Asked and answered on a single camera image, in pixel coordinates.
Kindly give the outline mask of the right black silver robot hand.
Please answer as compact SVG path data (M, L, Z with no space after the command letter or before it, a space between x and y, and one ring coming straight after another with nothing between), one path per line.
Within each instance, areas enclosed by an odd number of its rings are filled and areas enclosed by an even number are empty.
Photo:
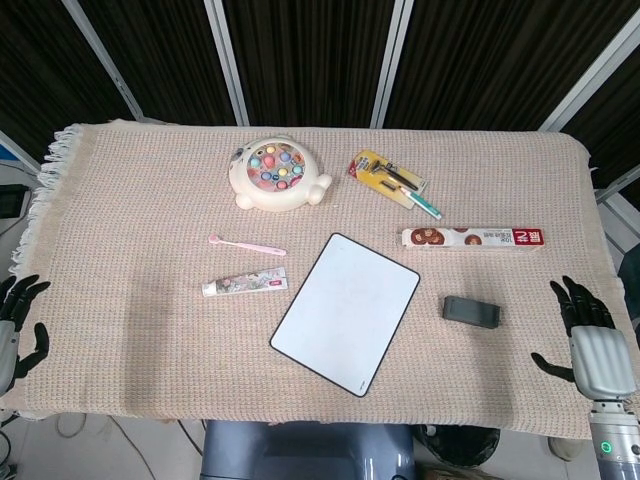
M571 365L552 364L533 352L535 365L548 375L574 384L582 396L592 401L632 397L638 387L629 346L608 307L568 276L560 283L552 280L550 287L568 338Z

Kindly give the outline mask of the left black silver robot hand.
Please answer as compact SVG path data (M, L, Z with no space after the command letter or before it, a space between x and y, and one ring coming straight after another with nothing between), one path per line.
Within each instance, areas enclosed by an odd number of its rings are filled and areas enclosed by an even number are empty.
M34 326L36 346L24 358L19 355L20 335L34 299L46 291L51 283L39 281L38 275L20 280L15 275L1 282L1 395L4 396L18 379L25 378L39 363L47 358L50 348L46 326L38 322Z

